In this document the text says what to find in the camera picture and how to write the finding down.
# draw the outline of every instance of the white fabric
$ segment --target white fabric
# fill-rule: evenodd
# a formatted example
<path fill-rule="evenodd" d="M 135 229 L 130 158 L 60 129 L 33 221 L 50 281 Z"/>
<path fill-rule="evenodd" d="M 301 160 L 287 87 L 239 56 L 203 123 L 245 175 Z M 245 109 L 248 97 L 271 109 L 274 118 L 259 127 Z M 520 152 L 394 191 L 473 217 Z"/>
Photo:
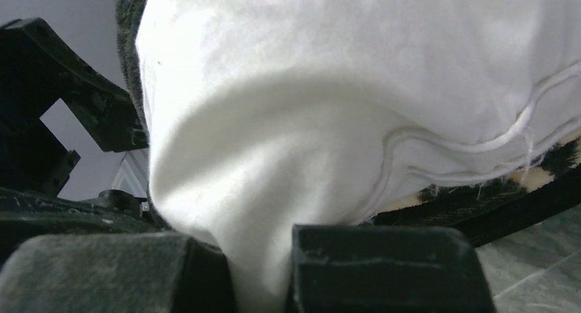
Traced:
<path fill-rule="evenodd" d="M 281 312 L 295 223 L 355 225 L 581 128 L 581 0 L 148 0 L 151 196 Z"/>

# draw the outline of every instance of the black and tan fabric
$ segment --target black and tan fabric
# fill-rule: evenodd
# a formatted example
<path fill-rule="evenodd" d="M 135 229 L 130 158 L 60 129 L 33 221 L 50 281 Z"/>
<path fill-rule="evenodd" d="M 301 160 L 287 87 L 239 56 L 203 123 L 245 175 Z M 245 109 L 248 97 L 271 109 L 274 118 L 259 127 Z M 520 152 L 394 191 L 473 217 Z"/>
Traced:
<path fill-rule="evenodd" d="M 143 113 L 143 94 L 135 39 L 146 2 L 147 0 L 116 0 L 115 4 L 118 26 L 117 45 L 121 68 L 144 129 L 147 126 L 145 125 L 145 115 Z M 521 207 L 523 201 L 526 202 L 528 197 L 533 198 L 532 194 L 540 192 L 539 189 L 548 184 L 559 182 L 569 171 L 581 168 L 579 167 L 580 164 L 581 132 L 561 140 L 528 170 L 515 171 L 505 177 L 494 179 L 478 186 L 456 188 L 431 186 L 390 204 L 391 211 L 378 214 L 371 224 L 455 227 L 456 225 L 469 224 L 471 221 L 474 221 L 474 223 L 478 221 L 476 233 L 495 233 L 497 234 L 496 238 L 499 235 L 505 236 L 515 231 L 515 229 L 507 227 L 500 231 L 491 232 L 490 228 L 494 227 L 495 224 L 487 221 L 486 218 L 512 218 L 507 215 L 507 212 L 510 211 L 508 208 Z M 577 178 L 569 177 L 565 185 L 570 188 L 570 182 L 575 182 L 575 179 Z M 543 193 L 542 198 L 546 198 L 546 196 L 547 194 Z M 571 198 L 567 197 L 567 203 L 563 204 L 560 209 L 569 207 L 571 205 L 569 201 L 571 201 Z M 559 209 L 539 209 L 539 206 L 551 205 L 552 202 L 550 201 L 546 203 L 535 202 L 535 204 L 536 210 L 532 211 L 532 213 L 536 215 L 529 216 L 530 221 L 543 220 L 559 211 Z M 518 225 L 525 227 L 528 224 L 522 223 Z M 482 241 L 475 243 L 478 245 L 483 244 Z"/>

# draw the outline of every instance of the wall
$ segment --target wall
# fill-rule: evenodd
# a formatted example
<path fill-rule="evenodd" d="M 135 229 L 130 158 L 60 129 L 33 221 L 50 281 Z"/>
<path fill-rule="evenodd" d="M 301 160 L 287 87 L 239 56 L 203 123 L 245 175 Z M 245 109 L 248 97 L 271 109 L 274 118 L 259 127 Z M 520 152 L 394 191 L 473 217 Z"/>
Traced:
<path fill-rule="evenodd" d="M 0 0 L 0 23 L 29 17 L 45 19 L 97 72 L 125 87 L 116 56 L 113 0 Z M 67 149 L 81 155 L 60 197 L 85 199 L 111 188 L 124 153 L 102 152 L 62 102 L 42 121 Z"/>

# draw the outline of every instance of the gray tile floor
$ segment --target gray tile floor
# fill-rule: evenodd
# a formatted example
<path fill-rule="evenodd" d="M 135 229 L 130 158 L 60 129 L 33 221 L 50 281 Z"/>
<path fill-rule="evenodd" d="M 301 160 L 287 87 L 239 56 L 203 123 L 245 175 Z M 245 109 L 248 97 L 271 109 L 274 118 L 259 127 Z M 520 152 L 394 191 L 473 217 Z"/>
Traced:
<path fill-rule="evenodd" d="M 581 313 L 581 205 L 477 252 L 499 313 Z"/>

